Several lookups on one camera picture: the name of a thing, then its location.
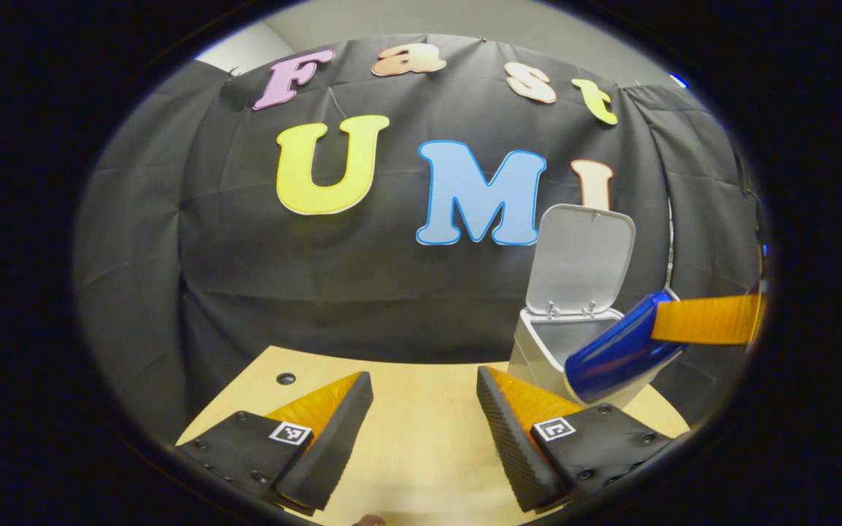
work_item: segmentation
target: black curtain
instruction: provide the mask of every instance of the black curtain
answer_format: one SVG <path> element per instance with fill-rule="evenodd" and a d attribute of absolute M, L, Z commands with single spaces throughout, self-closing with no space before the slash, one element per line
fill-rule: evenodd
<path fill-rule="evenodd" d="M 379 51 L 411 42 L 437 46 L 447 67 L 371 74 Z M 554 204 L 581 203 L 572 160 L 612 167 L 611 209 L 637 227 L 618 310 L 665 284 L 669 196 L 681 297 L 738 294 L 758 279 L 754 203 L 737 189 L 722 127 L 683 89 L 623 89 L 468 37 L 402 34 L 321 49 L 336 57 L 294 99 L 260 111 L 251 105 L 270 64 L 240 77 L 185 64 L 133 112 L 91 176 L 77 227 L 80 313 L 107 382 L 161 439 L 175 440 L 271 344 L 387 362 L 508 359 L 534 247 L 473 243 L 462 224 L 457 244 L 415 240 L 431 183 L 417 148 L 428 140 L 466 143 L 487 178 L 512 150 L 547 159 L 536 221 Z M 558 101 L 512 92 L 509 61 L 545 71 Z M 571 79 L 611 94 L 618 125 L 593 117 Z M 327 124 L 314 180 L 331 184 L 348 144 L 338 126 L 365 114 L 390 120 L 365 199 L 334 216 L 285 209 L 274 186 L 277 134 Z M 656 386 L 698 419 L 741 357 L 741 348 L 693 348 Z M 708 380 L 692 383 L 683 367 Z"/>

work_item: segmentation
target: yellow letter u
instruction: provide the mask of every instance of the yellow letter u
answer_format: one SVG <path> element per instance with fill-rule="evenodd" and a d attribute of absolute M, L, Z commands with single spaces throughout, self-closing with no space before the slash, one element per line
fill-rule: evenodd
<path fill-rule="evenodd" d="M 317 186 L 311 179 L 311 164 L 317 140 L 327 133 L 323 123 L 301 124 L 278 134 L 278 200 L 304 216 L 340 213 L 360 202 L 372 186 L 375 144 L 379 131 L 388 127 L 388 117 L 361 115 L 340 123 L 350 136 L 344 179 L 333 186 Z"/>

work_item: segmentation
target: letter m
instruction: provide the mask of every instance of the letter m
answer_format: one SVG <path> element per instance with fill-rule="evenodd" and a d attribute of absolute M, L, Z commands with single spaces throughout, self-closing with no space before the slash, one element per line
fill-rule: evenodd
<path fill-rule="evenodd" d="M 516 150 L 505 156 L 487 182 L 470 148 L 454 140 L 431 140 L 418 147 L 431 163 L 428 223 L 418 229 L 418 243 L 453 244 L 460 239 L 454 226 L 454 203 L 474 242 L 485 236 L 498 210 L 502 220 L 492 231 L 498 244 L 528 245 L 538 239 L 535 197 L 538 177 L 547 163 L 535 153 Z"/>

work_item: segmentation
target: lid hinge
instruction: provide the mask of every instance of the lid hinge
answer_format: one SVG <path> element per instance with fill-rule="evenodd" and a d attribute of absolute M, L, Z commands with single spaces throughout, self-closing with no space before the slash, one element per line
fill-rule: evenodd
<path fill-rule="evenodd" d="M 584 314 L 584 316 L 594 317 L 596 314 L 594 312 L 594 309 L 596 309 L 596 300 L 591 300 L 590 303 L 582 306 L 580 310 Z"/>

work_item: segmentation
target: table surface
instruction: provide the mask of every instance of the table surface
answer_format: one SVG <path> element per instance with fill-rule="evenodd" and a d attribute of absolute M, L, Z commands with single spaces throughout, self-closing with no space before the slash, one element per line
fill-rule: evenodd
<path fill-rule="evenodd" d="M 365 370 L 374 401 L 327 509 L 310 520 L 350 526 L 375 514 L 388 526 L 529 522 L 538 515 L 523 513 L 515 503 L 477 399 L 479 365 L 506 370 L 508 362 L 365 362 L 268 347 L 191 422 L 178 445 L 234 412 L 265 415 Z M 297 380 L 281 385 L 276 380 L 281 373 L 293 373 Z M 689 429 L 652 386 L 623 411 L 672 438 Z"/>

